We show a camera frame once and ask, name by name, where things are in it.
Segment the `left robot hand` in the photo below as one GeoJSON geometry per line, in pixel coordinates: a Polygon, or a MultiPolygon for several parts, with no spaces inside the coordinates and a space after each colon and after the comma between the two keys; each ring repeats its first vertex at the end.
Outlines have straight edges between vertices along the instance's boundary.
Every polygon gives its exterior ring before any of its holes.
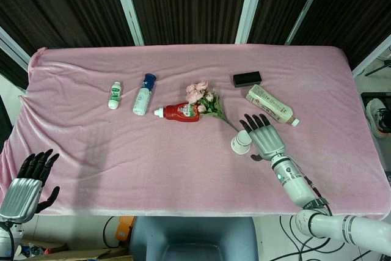
{"type": "Polygon", "coordinates": [[[24,160],[2,202],[2,221],[23,224],[52,206],[60,191],[58,186],[54,187],[47,200],[41,202],[40,197],[58,158],[59,154],[53,154],[53,150],[49,149],[46,152],[31,154],[24,160]]]}

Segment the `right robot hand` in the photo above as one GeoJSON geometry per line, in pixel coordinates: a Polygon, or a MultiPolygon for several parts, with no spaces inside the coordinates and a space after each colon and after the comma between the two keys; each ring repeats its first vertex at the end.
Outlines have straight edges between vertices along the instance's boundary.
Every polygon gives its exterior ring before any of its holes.
{"type": "Polygon", "coordinates": [[[276,165],[281,161],[288,161],[285,154],[285,144],[279,136],[277,130],[270,123],[264,114],[248,115],[245,120],[240,120],[240,124],[250,136],[252,143],[258,150],[258,155],[251,155],[254,161],[266,160],[276,165]]]}

